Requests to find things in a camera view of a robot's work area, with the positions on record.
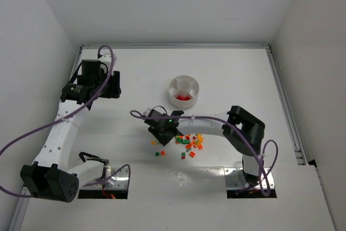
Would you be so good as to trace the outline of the red half-round lego piece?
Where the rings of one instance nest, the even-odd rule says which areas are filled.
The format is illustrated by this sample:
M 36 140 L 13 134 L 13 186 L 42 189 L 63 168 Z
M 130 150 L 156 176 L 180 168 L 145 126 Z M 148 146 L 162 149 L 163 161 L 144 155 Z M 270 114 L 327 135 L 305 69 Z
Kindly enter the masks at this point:
M 181 100 L 181 101 L 188 101 L 190 100 L 190 97 L 189 96 L 177 96 L 176 97 L 177 100 Z

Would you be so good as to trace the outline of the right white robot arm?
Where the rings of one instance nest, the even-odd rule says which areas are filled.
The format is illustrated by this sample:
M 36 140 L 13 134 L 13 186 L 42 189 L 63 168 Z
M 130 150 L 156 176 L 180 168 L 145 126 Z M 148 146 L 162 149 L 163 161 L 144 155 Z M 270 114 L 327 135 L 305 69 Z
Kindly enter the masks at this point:
M 174 137 L 192 134 L 204 134 L 225 137 L 242 154 L 243 176 L 254 186 L 259 182 L 261 144 L 264 138 L 265 124 L 240 106 L 234 105 L 228 112 L 214 116 L 188 116 L 181 110 L 170 115 L 156 109 L 144 113 L 144 123 L 148 131 L 163 146 Z

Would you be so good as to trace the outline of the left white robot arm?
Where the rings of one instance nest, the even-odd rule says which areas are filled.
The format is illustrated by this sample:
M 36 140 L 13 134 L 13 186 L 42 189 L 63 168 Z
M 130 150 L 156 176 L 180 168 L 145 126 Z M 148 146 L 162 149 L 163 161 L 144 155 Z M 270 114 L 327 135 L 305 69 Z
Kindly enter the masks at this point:
M 82 164 L 69 166 L 69 157 L 78 129 L 91 109 L 87 102 L 98 88 L 101 98 L 119 98 L 119 71 L 111 69 L 111 60 L 83 60 L 62 90 L 57 120 L 43 148 L 31 165 L 24 165 L 20 177 L 32 197 L 71 202 L 80 188 L 107 175 L 109 161 L 86 152 L 79 153 Z

